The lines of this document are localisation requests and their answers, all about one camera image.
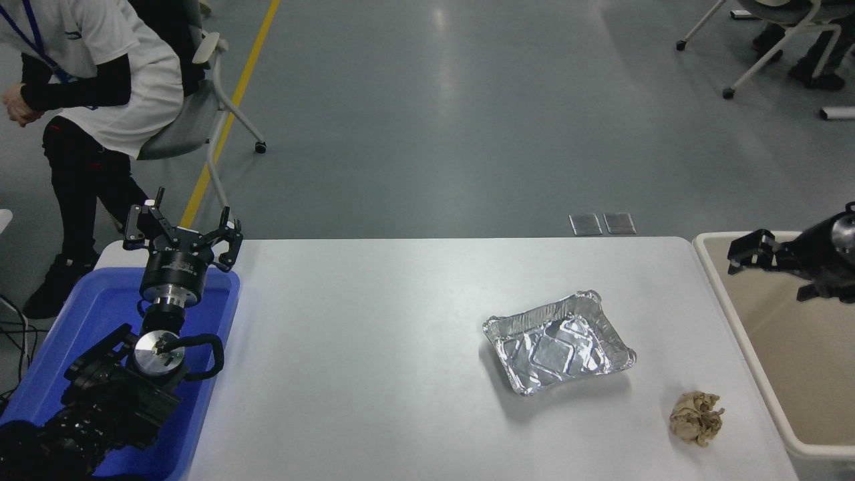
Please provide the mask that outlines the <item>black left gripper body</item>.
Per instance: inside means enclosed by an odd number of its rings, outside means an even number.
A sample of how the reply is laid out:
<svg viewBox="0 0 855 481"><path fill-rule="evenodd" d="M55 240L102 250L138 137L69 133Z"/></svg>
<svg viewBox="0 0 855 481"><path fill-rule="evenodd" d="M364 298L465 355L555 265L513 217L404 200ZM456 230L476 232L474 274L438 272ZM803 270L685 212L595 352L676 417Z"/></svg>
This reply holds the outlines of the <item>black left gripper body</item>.
<svg viewBox="0 0 855 481"><path fill-rule="evenodd" d="M179 237L179 244L171 247L167 241L150 241L146 270L140 284L143 298L201 298L208 266L214 253L210 243L199 236Z"/></svg>

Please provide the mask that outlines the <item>person's hand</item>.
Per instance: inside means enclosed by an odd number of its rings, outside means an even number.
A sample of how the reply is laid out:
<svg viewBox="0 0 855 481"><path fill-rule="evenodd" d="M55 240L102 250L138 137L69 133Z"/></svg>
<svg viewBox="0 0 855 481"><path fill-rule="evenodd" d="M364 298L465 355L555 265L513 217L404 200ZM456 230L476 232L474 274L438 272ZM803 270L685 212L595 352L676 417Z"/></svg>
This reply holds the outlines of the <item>person's hand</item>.
<svg viewBox="0 0 855 481"><path fill-rule="evenodd" d="M22 128L39 121L45 115L45 112L34 110L25 103L21 93L24 85L22 83L13 84L2 94L2 102L6 107L10 121L17 123Z"/></svg>

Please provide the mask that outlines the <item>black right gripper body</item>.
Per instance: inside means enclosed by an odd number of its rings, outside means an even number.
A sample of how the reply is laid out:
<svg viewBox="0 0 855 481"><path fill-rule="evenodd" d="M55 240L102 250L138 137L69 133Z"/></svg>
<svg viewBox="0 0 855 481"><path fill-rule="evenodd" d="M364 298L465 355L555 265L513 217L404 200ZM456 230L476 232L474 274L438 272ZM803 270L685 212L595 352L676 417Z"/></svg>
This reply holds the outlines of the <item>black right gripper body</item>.
<svg viewBox="0 0 855 481"><path fill-rule="evenodd" d="M793 259L793 272L810 281L854 280L854 220L831 217L782 243Z"/></svg>

